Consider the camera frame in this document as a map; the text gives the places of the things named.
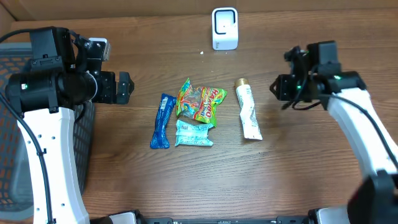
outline dark blue candy bar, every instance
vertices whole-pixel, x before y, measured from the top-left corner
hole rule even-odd
[[[169,122],[176,101],[176,97],[162,94],[162,100],[160,101],[155,120],[155,132],[150,142],[152,149],[168,149],[170,147],[169,140],[166,138],[166,125]]]

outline wooden tabletop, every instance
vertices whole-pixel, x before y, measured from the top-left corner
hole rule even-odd
[[[137,208],[147,217],[264,218],[344,204],[361,183],[348,141],[327,111],[280,110],[269,86],[289,72],[283,53],[336,40],[343,70],[359,72],[398,139],[397,24],[398,9],[239,14],[239,47],[227,52],[211,47],[211,16],[15,22],[12,29],[60,26],[105,37],[112,52],[103,70],[129,72],[136,84],[128,105],[96,105],[83,196],[90,217]],[[228,91],[209,133],[214,146],[174,147],[173,113],[172,146],[153,150],[161,94],[177,95],[188,77],[193,86]],[[252,88],[262,141],[243,139],[233,87],[242,77]]]

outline colorful snack bag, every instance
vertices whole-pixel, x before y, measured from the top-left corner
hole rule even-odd
[[[227,91],[217,88],[193,88],[189,78],[177,96],[177,116],[181,113],[189,118],[217,126],[216,107],[223,102]]]
[[[168,149],[170,147],[169,140],[166,138],[166,125],[169,122],[176,100],[176,97],[162,94],[155,120],[155,131],[150,142],[151,149]]]
[[[177,132],[175,133],[175,146],[179,144],[189,146],[212,146],[213,142],[208,137],[208,130],[212,124],[192,125],[181,120],[177,121]]]

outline beige cap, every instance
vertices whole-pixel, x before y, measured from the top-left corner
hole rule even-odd
[[[238,80],[235,81],[235,88],[241,86],[241,85],[248,85],[249,81],[245,78],[240,78]]]

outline tube with tan cap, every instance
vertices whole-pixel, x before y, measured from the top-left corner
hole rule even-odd
[[[241,106],[241,121],[244,138],[262,140],[259,124],[256,119],[256,109],[249,82],[245,78],[235,81],[236,94]]]

